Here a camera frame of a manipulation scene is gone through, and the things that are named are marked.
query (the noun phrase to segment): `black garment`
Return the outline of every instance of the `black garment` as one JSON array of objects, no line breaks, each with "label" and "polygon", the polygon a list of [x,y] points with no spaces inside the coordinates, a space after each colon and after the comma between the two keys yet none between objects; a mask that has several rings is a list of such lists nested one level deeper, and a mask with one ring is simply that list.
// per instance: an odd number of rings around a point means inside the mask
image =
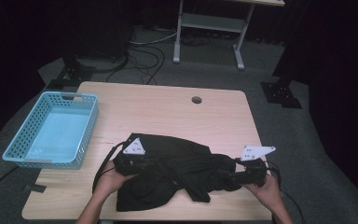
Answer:
[{"label": "black garment", "polygon": [[140,211],[167,203],[175,192],[185,189],[195,202],[208,203],[212,190],[237,190],[241,186],[226,178],[236,163],[230,157],[212,154],[206,146],[169,136],[133,133],[126,148],[140,138],[152,167],[125,182],[117,193],[117,210]]}]

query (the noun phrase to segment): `table leg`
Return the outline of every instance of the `table leg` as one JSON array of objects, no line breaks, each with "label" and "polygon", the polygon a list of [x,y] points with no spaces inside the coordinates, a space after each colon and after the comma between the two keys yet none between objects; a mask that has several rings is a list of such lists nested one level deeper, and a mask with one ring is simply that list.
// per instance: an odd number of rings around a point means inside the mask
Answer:
[{"label": "table leg", "polygon": [[179,63],[180,62],[180,34],[182,31],[182,13],[183,13],[183,1],[180,1],[179,6],[179,13],[178,13],[178,27],[176,31],[176,41],[175,41],[175,47],[173,49],[173,62]]},{"label": "table leg", "polygon": [[248,10],[248,14],[246,16],[246,23],[243,25],[243,28],[242,28],[242,31],[241,31],[240,40],[238,41],[237,45],[233,46],[235,59],[237,60],[238,69],[240,69],[240,70],[245,69],[245,65],[243,64],[240,49],[241,49],[243,39],[245,38],[246,31],[248,30],[249,22],[251,20],[251,17],[252,17],[254,9],[255,9],[255,4],[251,4],[250,7],[249,7],[249,10]]}]

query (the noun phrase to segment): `white plastic bracket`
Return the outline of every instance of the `white plastic bracket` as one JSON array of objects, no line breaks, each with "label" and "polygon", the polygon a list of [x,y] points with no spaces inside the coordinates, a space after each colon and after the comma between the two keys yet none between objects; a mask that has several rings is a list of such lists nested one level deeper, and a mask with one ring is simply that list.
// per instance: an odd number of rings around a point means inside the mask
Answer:
[{"label": "white plastic bracket", "polygon": [[129,155],[144,155],[146,151],[144,150],[144,147],[142,147],[141,140],[136,138],[124,149],[123,153]]},{"label": "white plastic bracket", "polygon": [[245,146],[241,155],[241,161],[253,161],[275,151],[275,147],[251,147]]}]

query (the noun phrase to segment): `wooden table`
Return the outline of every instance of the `wooden table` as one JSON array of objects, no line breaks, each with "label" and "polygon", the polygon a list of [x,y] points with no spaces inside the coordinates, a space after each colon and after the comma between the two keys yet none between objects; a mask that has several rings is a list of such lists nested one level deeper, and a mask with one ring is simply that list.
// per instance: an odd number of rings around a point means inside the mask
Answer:
[{"label": "wooden table", "polygon": [[185,13],[183,11],[184,0],[180,1],[179,13],[178,13],[178,25],[176,31],[176,41],[173,49],[173,62],[180,62],[180,43],[181,43],[181,31],[183,27],[193,27],[200,29],[209,29],[217,31],[227,31],[233,33],[240,33],[238,44],[233,45],[235,59],[237,61],[238,69],[244,70],[245,65],[243,64],[240,49],[242,46],[243,39],[245,38],[246,31],[248,30],[249,23],[252,18],[255,5],[263,5],[270,7],[283,7],[283,0],[226,0],[232,2],[242,2],[250,4],[246,18],[244,20],[221,18],[213,16],[205,16],[194,13]]},{"label": "wooden table", "polygon": [[[131,133],[174,136],[237,158],[243,147],[261,146],[246,96],[241,91],[84,82],[78,92],[99,97],[97,118],[80,170],[41,171],[22,215],[26,219],[77,219],[91,196],[92,181],[112,146]],[[192,102],[201,98],[200,104]],[[117,194],[107,199],[101,219],[257,220],[270,212],[247,189],[213,191],[210,203],[194,203],[179,190],[166,204],[139,212],[117,212]]]}]

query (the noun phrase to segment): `blue plastic basket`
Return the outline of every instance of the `blue plastic basket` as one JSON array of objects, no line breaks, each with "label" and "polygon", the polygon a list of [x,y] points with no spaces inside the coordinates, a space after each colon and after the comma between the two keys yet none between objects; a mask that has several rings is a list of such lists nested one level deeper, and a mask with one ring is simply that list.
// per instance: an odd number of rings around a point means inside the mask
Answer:
[{"label": "blue plastic basket", "polygon": [[98,117],[95,94],[46,91],[2,158],[21,167],[79,169]]}]

